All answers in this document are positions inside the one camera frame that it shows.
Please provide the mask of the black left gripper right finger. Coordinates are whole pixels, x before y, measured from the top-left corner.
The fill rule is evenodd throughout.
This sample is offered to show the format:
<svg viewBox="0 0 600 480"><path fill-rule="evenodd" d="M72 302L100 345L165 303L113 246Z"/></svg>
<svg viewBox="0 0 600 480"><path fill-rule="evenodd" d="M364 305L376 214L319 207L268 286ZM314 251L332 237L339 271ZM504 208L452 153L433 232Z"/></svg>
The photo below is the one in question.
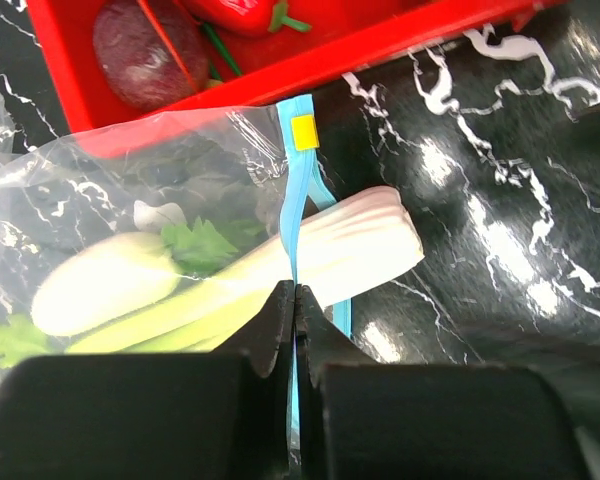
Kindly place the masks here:
<svg viewBox="0 0 600 480"><path fill-rule="evenodd" d="M566 408L535 372L383 364L296 291L307 479L587 479Z"/></svg>

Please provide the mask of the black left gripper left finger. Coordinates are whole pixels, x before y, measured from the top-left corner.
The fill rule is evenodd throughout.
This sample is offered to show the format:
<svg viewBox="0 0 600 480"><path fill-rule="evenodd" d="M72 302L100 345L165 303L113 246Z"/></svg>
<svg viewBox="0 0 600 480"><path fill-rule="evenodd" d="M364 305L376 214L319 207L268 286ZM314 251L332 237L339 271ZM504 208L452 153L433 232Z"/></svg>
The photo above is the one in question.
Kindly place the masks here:
<svg viewBox="0 0 600 480"><path fill-rule="evenodd" d="M209 353L40 356L0 386L0 479L283 479L294 285Z"/></svg>

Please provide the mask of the toy leek green white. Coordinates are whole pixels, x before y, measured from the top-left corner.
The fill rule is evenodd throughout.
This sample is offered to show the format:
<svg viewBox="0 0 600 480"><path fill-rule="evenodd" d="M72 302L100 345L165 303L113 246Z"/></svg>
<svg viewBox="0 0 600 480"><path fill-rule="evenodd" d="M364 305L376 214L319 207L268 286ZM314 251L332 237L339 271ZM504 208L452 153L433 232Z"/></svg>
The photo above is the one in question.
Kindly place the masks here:
<svg viewBox="0 0 600 480"><path fill-rule="evenodd" d="M223 229L238 244L260 226ZM411 217L391 187L373 187L303 218L296 247L272 237L241 251L218 271L187 276L165 299L69 336L70 354L209 351L243 327L275 285L311 287L323 307L369 291L415 267L424 249ZM26 313L0 321L0 369L49 355L61 336L39 330Z"/></svg>

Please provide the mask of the blue zipper clear bag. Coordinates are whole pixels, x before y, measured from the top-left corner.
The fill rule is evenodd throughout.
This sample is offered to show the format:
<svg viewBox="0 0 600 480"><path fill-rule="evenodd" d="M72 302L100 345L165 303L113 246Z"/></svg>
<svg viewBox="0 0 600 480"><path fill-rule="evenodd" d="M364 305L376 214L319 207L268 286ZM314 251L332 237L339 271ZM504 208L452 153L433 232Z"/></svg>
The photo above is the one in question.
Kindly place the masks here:
<svg viewBox="0 0 600 480"><path fill-rule="evenodd" d="M0 321L29 310L51 271L125 232L192 230L233 256L335 204L318 158L293 146L298 95L264 107L159 113L67 135L24 155L0 101Z"/></svg>

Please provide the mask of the white toy radish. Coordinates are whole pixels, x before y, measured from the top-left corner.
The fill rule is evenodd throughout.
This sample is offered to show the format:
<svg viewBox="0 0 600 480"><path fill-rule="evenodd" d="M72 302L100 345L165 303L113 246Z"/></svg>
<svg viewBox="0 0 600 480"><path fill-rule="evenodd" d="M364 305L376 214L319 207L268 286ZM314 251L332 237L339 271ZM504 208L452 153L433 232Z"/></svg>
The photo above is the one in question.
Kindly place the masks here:
<svg viewBox="0 0 600 480"><path fill-rule="evenodd" d="M58 265L36 290L30 318L47 335L85 333L171 295L187 276L218 271L239 244L208 219L101 240Z"/></svg>

